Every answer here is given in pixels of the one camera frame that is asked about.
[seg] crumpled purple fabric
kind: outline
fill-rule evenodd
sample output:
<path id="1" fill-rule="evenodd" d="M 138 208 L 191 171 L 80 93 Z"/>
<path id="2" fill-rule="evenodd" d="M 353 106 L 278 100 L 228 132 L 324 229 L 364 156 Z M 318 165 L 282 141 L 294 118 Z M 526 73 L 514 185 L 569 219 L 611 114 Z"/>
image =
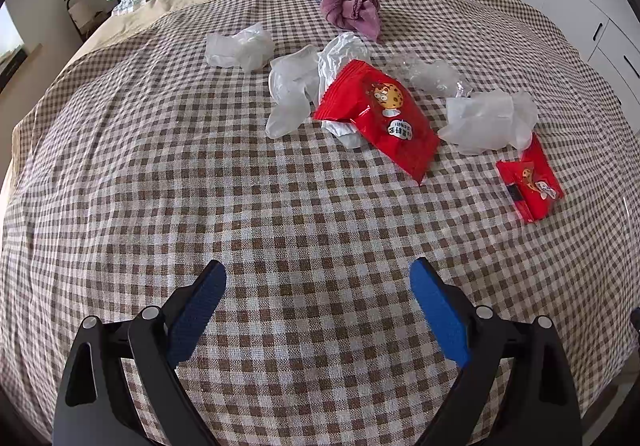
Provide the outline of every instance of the crumpled purple fabric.
<path id="1" fill-rule="evenodd" d="M 378 41 L 380 19 L 378 0 L 321 0 L 320 11 L 329 23 L 341 29 L 357 31 Z"/>

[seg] cartoon cookie character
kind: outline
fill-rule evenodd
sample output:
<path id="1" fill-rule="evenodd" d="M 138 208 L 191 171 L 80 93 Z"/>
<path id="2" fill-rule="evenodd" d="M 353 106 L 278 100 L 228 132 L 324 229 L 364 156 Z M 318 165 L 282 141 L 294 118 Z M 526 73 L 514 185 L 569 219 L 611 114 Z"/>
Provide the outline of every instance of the cartoon cookie character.
<path id="1" fill-rule="evenodd" d="M 544 181 L 538 181 L 536 183 L 533 182 L 533 170 L 529 168 L 525 168 L 522 171 L 522 179 L 524 184 L 527 185 L 533 191 L 537 191 L 540 193 L 540 197 L 542 200 L 545 200 L 547 197 L 551 197 L 553 200 L 556 200 L 558 193 L 551 186 L 549 186 Z"/>
<path id="2" fill-rule="evenodd" d="M 391 83 L 374 84 L 373 95 L 384 108 L 382 115 L 386 118 L 394 118 L 400 114 L 400 108 L 404 102 L 400 89 Z"/>

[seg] white plastic bag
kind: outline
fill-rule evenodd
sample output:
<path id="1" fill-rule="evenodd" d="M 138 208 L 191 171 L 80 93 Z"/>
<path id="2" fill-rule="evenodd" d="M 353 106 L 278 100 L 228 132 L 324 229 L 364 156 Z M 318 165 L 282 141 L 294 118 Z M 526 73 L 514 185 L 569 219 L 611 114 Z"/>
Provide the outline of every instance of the white plastic bag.
<path id="1" fill-rule="evenodd" d="M 244 72 L 251 72 L 264 67 L 273 58 L 273 50 L 271 33 L 258 22 L 233 36 L 207 34 L 204 58 L 214 67 L 240 65 Z"/>
<path id="2" fill-rule="evenodd" d="M 393 56 L 385 71 L 390 76 L 404 80 L 416 89 L 438 98 L 466 97 L 473 90 L 446 61 L 425 63 L 415 53 Z"/>
<path id="3" fill-rule="evenodd" d="M 343 67 L 351 60 L 362 60 L 370 63 L 369 51 L 364 42 L 353 32 L 343 32 L 332 39 L 324 50 L 318 54 L 318 74 L 320 86 L 318 90 L 318 102 L 322 102 L 322 96 L 334 82 Z M 347 148 L 359 148 L 362 145 L 362 136 L 356 126 L 351 122 L 323 121 L 322 128 L 334 134 Z"/>
<path id="4" fill-rule="evenodd" d="M 307 45 L 271 61 L 269 92 L 276 105 L 264 129 L 277 139 L 296 130 L 311 113 L 309 101 L 318 97 L 318 48 Z"/>
<path id="5" fill-rule="evenodd" d="M 531 144 L 538 109 L 528 92 L 514 96 L 500 89 L 470 98 L 447 98 L 447 126 L 438 136 L 465 155 L 499 150 L 510 144 L 520 152 Z"/>

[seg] metal screw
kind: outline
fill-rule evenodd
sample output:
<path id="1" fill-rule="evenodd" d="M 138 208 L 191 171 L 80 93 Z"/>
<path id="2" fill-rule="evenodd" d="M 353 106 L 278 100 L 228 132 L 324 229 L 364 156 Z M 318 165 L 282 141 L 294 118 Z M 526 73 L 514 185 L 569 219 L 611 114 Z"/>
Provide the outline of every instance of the metal screw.
<path id="1" fill-rule="evenodd" d="M 481 305 L 480 307 L 476 307 L 476 315 L 482 320 L 490 320 L 494 317 L 494 311 L 491 307 Z"/>
<path id="2" fill-rule="evenodd" d="M 160 314 L 160 309 L 155 305 L 150 305 L 149 307 L 145 307 L 142 311 L 142 319 L 143 320 L 153 320 L 158 317 Z"/>
<path id="3" fill-rule="evenodd" d="M 98 318 L 96 318 L 95 316 L 88 316 L 82 322 L 82 327 L 84 327 L 85 329 L 91 329 L 95 327 L 95 324 L 97 323 L 98 323 Z"/>
<path id="4" fill-rule="evenodd" d="M 553 322 L 551 318 L 547 318 L 546 316 L 541 316 L 538 318 L 538 325 L 540 325 L 543 329 L 550 329 L 553 326 Z"/>

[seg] small red package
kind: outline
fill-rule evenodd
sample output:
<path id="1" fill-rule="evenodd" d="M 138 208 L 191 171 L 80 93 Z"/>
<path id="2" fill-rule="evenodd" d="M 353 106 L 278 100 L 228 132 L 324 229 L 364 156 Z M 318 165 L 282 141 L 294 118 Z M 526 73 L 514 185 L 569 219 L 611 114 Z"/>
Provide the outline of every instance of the small red package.
<path id="1" fill-rule="evenodd" d="M 536 134 L 520 161 L 498 161 L 495 166 L 526 223 L 545 218 L 554 202 L 564 197 Z"/>
<path id="2" fill-rule="evenodd" d="M 400 82 L 360 60 L 340 71 L 314 119 L 351 121 L 418 184 L 440 141 Z"/>

